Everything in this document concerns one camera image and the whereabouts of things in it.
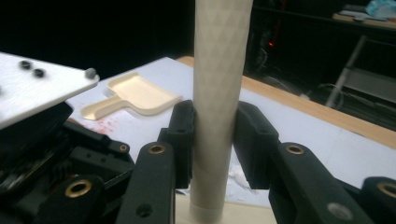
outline mounting hole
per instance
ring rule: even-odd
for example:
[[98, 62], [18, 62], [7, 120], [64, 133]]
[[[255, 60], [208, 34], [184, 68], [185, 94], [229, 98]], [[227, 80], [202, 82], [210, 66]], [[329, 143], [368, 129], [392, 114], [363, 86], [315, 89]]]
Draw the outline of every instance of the mounting hole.
[[127, 146], [125, 146], [125, 145], [120, 146], [120, 151], [126, 151], [126, 150], [128, 150]]
[[33, 70], [33, 75], [35, 77], [43, 77], [45, 75], [45, 73], [46, 72], [43, 69], [37, 68], [37, 69]]
[[77, 198], [86, 194], [92, 188], [92, 183], [86, 179], [81, 179], [71, 183], [64, 195], [69, 198]]
[[20, 61], [20, 67], [25, 70], [29, 70], [32, 67], [32, 64], [28, 61]]
[[295, 155], [301, 155], [304, 153], [304, 150], [301, 147], [298, 146], [287, 146], [286, 150], [291, 153], [291, 154], [295, 154]]
[[136, 209], [136, 215], [142, 218], [151, 216], [152, 212], [152, 206], [148, 203], [142, 203]]
[[148, 150], [148, 152], [151, 153], [151, 154], [161, 154], [161, 153], [165, 152], [165, 147], [163, 147], [163, 146], [154, 146], [154, 147], [151, 147]]
[[346, 221], [353, 219], [352, 212], [340, 203], [329, 203], [327, 204], [327, 209], [333, 216], [337, 217], [338, 219]]
[[381, 182], [376, 185], [379, 190], [388, 195], [389, 197], [396, 198], [396, 185], [387, 182]]

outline white plastic plate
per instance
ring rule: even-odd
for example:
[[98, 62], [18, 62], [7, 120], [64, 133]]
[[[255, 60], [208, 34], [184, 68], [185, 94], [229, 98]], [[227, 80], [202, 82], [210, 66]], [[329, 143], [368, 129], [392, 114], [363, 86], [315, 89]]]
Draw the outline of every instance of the white plastic plate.
[[[21, 66], [26, 61], [29, 66]], [[97, 85], [86, 70], [0, 52], [0, 130]]]

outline textured tube surface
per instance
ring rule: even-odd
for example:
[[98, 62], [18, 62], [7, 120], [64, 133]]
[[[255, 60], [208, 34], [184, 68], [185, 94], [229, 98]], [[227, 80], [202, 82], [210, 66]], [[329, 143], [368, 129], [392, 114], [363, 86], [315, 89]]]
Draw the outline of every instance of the textured tube surface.
[[221, 221], [252, 0], [196, 0], [191, 218]]

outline blue object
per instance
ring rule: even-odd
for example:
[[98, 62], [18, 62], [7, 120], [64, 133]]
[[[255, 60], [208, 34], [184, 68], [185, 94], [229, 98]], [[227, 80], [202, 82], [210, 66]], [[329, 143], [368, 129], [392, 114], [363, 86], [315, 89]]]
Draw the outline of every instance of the blue object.
[[366, 11], [376, 18], [396, 18], [396, 1], [373, 0], [367, 5]]

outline wooden table edge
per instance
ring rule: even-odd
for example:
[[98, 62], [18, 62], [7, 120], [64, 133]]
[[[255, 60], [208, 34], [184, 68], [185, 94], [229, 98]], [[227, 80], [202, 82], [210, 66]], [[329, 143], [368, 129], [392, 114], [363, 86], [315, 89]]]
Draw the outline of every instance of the wooden table edge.
[[[191, 56], [180, 57], [177, 61], [191, 67], [194, 66], [194, 58]], [[396, 149], [396, 132], [392, 130], [279, 90], [249, 77], [242, 76], [242, 88]]]

